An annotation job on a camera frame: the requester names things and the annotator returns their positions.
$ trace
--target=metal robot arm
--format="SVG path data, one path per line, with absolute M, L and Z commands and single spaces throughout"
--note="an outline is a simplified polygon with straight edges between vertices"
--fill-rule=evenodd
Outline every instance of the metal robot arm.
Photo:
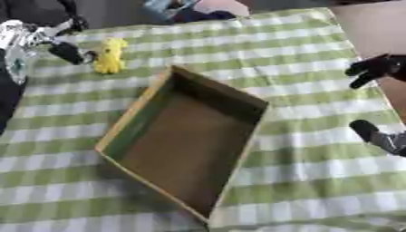
M 386 134 L 380 132 L 372 123 L 364 120 L 353 121 L 350 127 L 363 141 L 370 142 L 393 155 L 406 157 L 406 131 L 398 134 Z

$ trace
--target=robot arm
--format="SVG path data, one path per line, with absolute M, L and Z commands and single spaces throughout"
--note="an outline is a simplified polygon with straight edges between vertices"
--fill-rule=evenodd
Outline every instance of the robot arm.
M 398 134 L 386 134 L 380 132 L 372 123 L 364 120 L 353 121 L 350 127 L 363 141 L 370 142 L 392 155 L 406 157 L 406 131 Z
M 86 21 L 76 14 L 72 0 L 58 0 L 70 19 L 55 27 L 40 27 L 19 20 L 9 20 L 0 24 L 0 55 L 3 63 L 0 69 L 7 70 L 11 79 L 17 83 L 25 82 L 27 66 L 37 46 L 47 44 L 49 52 L 72 64 L 90 63 L 96 59 L 96 52 L 84 51 L 72 43 L 60 41 L 57 37 L 87 28 Z

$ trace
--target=robotic hand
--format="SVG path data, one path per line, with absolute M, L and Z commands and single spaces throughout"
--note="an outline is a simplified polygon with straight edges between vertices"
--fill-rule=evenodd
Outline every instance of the robotic hand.
M 90 63 L 96 59 L 95 52 L 83 51 L 74 44 L 58 40 L 59 35 L 80 32 L 88 27 L 86 21 L 76 14 L 73 1 L 58 1 L 71 18 L 55 27 L 39 27 L 19 20 L 0 24 L 0 78 L 8 77 L 19 85 L 25 83 L 34 50 L 42 44 L 48 44 L 50 53 L 72 64 Z
M 88 27 L 77 15 L 73 0 L 58 0 L 64 11 L 39 8 L 33 0 L 7 1 L 5 18 L 0 21 L 0 135 L 13 117 L 24 93 L 35 49 L 49 46 L 49 52 L 72 63 L 90 63 L 96 53 L 58 39 L 59 35 L 80 32 Z
M 358 75 L 350 84 L 352 89 L 358 89 L 375 79 L 390 76 L 399 81 L 406 82 L 406 55 L 383 54 L 358 63 L 353 63 L 345 72 L 349 76 Z M 398 134 L 380 132 L 372 123 L 357 120 L 350 123 L 350 127 L 365 142 L 380 147 L 391 153 L 406 157 L 406 131 Z
M 379 55 L 351 64 L 345 73 L 349 76 L 358 76 L 358 78 L 350 84 L 352 89 L 358 89 L 367 82 L 384 76 L 391 76 L 399 81 L 406 82 L 406 55 Z

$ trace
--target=blue object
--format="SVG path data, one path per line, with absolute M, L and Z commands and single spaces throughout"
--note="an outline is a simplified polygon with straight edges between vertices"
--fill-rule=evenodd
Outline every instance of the blue object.
M 168 9 L 171 0 L 148 0 L 144 8 L 162 20 L 171 20 L 178 12 L 186 8 L 191 8 L 199 0 L 183 0 L 183 6 L 177 9 Z

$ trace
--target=green checkered tablecloth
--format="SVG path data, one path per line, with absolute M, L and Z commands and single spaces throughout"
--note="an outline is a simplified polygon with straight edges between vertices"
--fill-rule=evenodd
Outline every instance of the green checkered tablecloth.
M 400 131 L 375 83 L 348 88 L 352 45 L 327 9 L 225 22 L 133 26 L 69 37 L 130 46 L 128 69 L 99 75 L 51 55 L 39 60 L 0 139 L 1 232 L 202 231 L 178 211 L 155 211 L 130 182 L 99 175 L 95 142 L 171 64 L 186 65 L 270 102 L 214 231 L 399 231 L 406 159 L 367 146 L 356 119 Z

